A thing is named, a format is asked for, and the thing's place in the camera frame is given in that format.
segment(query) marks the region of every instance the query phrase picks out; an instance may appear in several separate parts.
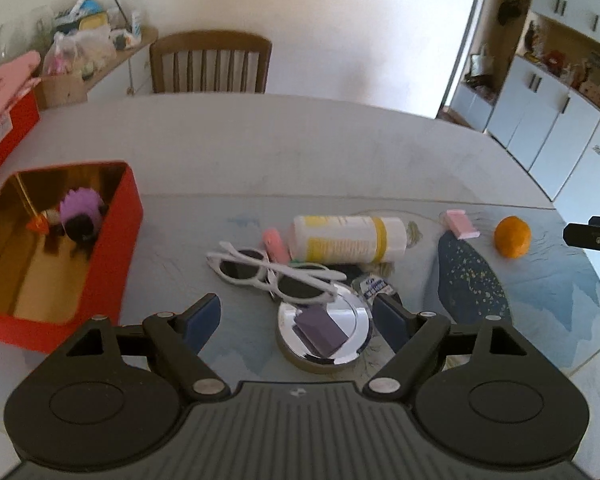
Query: orange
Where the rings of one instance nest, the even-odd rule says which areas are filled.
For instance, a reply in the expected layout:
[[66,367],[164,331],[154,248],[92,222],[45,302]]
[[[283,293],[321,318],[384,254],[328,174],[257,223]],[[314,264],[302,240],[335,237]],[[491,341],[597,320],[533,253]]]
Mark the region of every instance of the orange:
[[531,228],[517,216],[508,216],[496,227],[493,243],[505,258],[519,258],[531,246]]

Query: red container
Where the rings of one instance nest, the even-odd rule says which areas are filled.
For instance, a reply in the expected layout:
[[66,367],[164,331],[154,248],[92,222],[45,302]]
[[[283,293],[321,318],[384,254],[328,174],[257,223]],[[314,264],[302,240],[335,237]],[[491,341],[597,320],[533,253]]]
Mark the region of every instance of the red container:
[[6,115],[7,120],[3,124],[7,125],[7,130],[9,122],[12,127],[10,131],[3,132],[6,133],[6,136],[0,140],[0,166],[40,120],[38,105],[36,104],[36,97],[33,91],[30,91],[21,98]]
[[[26,228],[69,189],[96,189],[109,209],[90,256],[68,237]],[[53,351],[96,314],[118,322],[142,204],[126,162],[22,171],[0,190],[0,341]]]

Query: marble tabletop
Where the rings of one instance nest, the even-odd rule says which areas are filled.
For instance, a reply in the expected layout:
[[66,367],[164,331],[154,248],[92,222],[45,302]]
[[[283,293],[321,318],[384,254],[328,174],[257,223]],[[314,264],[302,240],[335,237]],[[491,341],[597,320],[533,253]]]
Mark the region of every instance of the marble tabletop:
[[[217,242],[257,245],[296,214],[376,214],[422,234],[390,278],[413,312],[444,312],[436,294],[440,213],[463,208],[481,231],[471,245],[506,293],[514,326],[569,376],[592,419],[576,463],[600,476],[600,282],[564,223],[496,142],[441,121],[339,102],[281,96],[151,96],[50,110],[0,169],[122,158],[141,192],[144,220],[121,323],[180,312],[206,292],[222,301],[201,357],[231,386],[240,380],[366,381],[392,352],[375,335],[355,366],[330,376],[286,361],[274,337],[276,305],[222,282],[204,254]],[[493,230],[517,215],[531,226],[527,256],[506,260]],[[10,391],[43,356],[0,344],[0,432]]]

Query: sunglasses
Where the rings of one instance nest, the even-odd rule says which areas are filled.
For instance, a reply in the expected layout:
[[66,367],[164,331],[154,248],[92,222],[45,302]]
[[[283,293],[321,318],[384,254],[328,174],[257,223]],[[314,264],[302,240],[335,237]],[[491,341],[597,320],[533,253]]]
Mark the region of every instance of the sunglasses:
[[276,295],[287,303],[330,303],[338,295],[334,282],[346,275],[320,264],[285,266],[269,261],[265,251],[235,249],[220,242],[226,253],[207,253],[206,262],[226,282],[250,285]]

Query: chair backrest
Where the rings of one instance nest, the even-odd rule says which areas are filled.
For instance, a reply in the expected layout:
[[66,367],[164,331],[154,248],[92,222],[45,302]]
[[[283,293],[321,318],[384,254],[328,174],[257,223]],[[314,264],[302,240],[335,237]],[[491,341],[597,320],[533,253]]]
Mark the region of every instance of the chair backrest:
[[[214,67],[213,90],[207,89],[207,53],[210,50],[216,52],[212,62]],[[179,53],[187,52],[187,87],[186,90],[180,88],[180,60]],[[200,78],[196,81],[196,89],[193,83],[193,53],[202,52],[200,59]],[[222,53],[228,52],[227,66],[222,67]],[[264,93],[267,85],[267,73],[269,71],[269,58],[271,57],[271,42],[267,38],[250,34],[248,32],[239,32],[234,30],[192,30],[190,32],[180,32],[160,38],[150,47],[151,75],[154,84],[154,93],[164,93],[164,62],[163,57],[173,54],[173,91],[174,92],[233,92],[234,75],[236,72],[236,62],[242,62],[239,69],[240,92],[246,92],[249,77],[249,58],[250,54],[257,54],[258,68],[255,78],[254,91]],[[222,88],[221,75],[226,75],[226,89]]]

